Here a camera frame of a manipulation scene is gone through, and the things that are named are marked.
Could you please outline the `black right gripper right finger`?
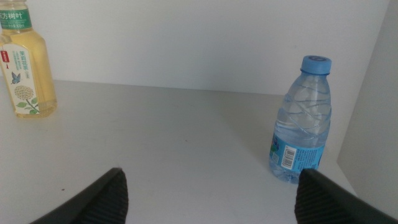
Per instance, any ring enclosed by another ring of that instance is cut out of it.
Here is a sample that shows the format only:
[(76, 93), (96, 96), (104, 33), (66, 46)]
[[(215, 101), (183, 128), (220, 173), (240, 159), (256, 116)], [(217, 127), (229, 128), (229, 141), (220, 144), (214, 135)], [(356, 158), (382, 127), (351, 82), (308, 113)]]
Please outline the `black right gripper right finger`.
[(299, 224), (397, 224), (315, 169), (300, 173), (294, 213)]

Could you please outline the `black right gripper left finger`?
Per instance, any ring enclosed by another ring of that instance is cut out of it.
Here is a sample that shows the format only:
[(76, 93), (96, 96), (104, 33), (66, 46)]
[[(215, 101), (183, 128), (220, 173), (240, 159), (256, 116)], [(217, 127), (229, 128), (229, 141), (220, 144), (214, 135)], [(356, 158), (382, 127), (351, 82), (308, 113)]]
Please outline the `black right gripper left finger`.
[(112, 168), (33, 224), (125, 224), (128, 207), (126, 175), (121, 168)]

